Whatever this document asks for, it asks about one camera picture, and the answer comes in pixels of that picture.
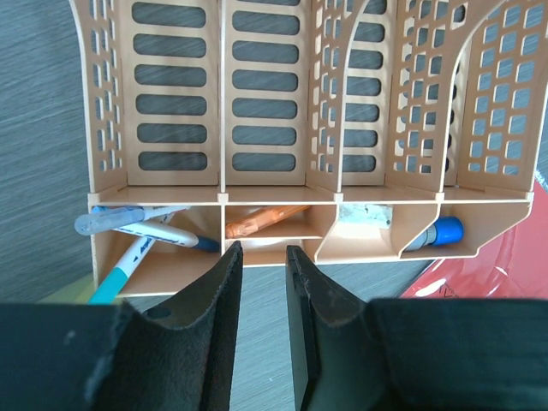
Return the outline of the green metal drawer cabinet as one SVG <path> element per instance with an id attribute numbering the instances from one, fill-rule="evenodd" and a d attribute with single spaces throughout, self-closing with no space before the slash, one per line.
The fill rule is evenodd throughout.
<path id="1" fill-rule="evenodd" d="M 87 304 L 95 290 L 93 275 L 88 274 L 46 296 L 39 303 Z"/>

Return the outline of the orange highlighter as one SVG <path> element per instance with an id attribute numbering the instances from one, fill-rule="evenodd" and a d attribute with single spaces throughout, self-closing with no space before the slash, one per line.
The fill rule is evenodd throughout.
<path id="1" fill-rule="evenodd" d="M 262 207 L 245 217 L 227 223 L 225 234 L 229 239 L 247 237 L 308 208 L 309 205 L 273 205 Z"/>

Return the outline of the blue white pen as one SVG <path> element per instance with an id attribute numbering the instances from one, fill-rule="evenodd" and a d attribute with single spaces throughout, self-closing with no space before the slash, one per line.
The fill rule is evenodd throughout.
<path id="1" fill-rule="evenodd" d="M 162 217 L 173 212 L 186 211 L 190 205 L 171 206 L 120 206 L 96 205 L 88 214 L 76 218 L 74 229 L 80 235 L 94 235 L 99 232 L 118 229 L 130 224 Z"/>

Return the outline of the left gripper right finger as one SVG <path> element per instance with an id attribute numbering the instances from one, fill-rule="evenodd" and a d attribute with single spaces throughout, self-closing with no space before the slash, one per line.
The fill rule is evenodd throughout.
<path id="1" fill-rule="evenodd" d="M 298 410 L 547 407 L 545 301 L 363 301 L 297 246 L 286 292 Z"/>

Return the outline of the white marker pen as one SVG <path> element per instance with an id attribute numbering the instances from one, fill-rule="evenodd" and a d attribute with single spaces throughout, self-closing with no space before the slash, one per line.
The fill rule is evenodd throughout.
<path id="1" fill-rule="evenodd" d="M 219 243 L 209 237 L 196 235 L 156 221 L 133 223 L 116 228 L 116 231 L 167 242 L 180 247 L 195 248 L 208 253 L 216 253 L 220 250 Z"/>

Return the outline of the teal capped white pen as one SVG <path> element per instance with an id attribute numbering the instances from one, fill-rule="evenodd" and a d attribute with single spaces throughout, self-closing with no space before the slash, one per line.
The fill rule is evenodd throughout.
<path id="1" fill-rule="evenodd" d="M 97 287 L 88 301 L 89 304 L 106 305 L 115 300 L 157 240 L 155 236 L 145 236 L 145 234 L 149 234 L 152 230 L 151 224 L 159 223 L 159 226 L 163 227 L 165 224 L 168 224 L 173 217 L 174 213 L 171 213 L 162 216 L 159 219 L 133 223 L 119 229 L 125 234 L 135 235 L 136 239 L 118 260 L 103 282 Z"/>

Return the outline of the red A4 folder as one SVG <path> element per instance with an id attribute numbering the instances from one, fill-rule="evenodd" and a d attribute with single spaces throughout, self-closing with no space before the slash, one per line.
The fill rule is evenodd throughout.
<path id="1" fill-rule="evenodd" d="M 472 259 L 431 263 L 403 298 L 547 298 L 547 181 L 536 174 L 527 219 Z"/>

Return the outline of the orange plastic file organizer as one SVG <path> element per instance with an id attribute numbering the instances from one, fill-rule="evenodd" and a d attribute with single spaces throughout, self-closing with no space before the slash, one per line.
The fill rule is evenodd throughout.
<path id="1" fill-rule="evenodd" d="M 191 206 L 117 297 L 247 267 L 463 259 L 526 219 L 547 100 L 544 1 L 73 1 L 94 206 Z M 388 229 L 341 205 L 393 207 Z M 266 206 L 308 209 L 239 239 Z M 405 248 L 438 218 L 461 241 Z M 96 288 L 136 239 L 91 240 Z"/>

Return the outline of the small white eraser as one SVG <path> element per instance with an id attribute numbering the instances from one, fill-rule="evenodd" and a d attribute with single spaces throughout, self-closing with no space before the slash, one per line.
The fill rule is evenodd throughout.
<path id="1" fill-rule="evenodd" d="M 339 220 L 342 223 L 365 224 L 366 226 L 388 229 L 393 218 L 391 205 L 375 205 L 368 203 L 351 203 L 341 205 Z"/>

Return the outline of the blue and grey marker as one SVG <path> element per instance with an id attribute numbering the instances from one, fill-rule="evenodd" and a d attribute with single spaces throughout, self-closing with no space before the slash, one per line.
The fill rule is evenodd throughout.
<path id="1" fill-rule="evenodd" d="M 452 216 L 440 217 L 414 239 L 405 248 L 405 252 L 417 251 L 426 246 L 438 247 L 454 244 L 461 241 L 463 236 L 464 227 L 459 218 Z"/>

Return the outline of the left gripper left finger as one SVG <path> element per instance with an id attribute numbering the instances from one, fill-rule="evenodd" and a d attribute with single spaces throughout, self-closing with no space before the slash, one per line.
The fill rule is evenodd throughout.
<path id="1" fill-rule="evenodd" d="M 2 409 L 228 409 L 242 263 L 236 243 L 144 312 L 129 303 L 2 305 Z"/>

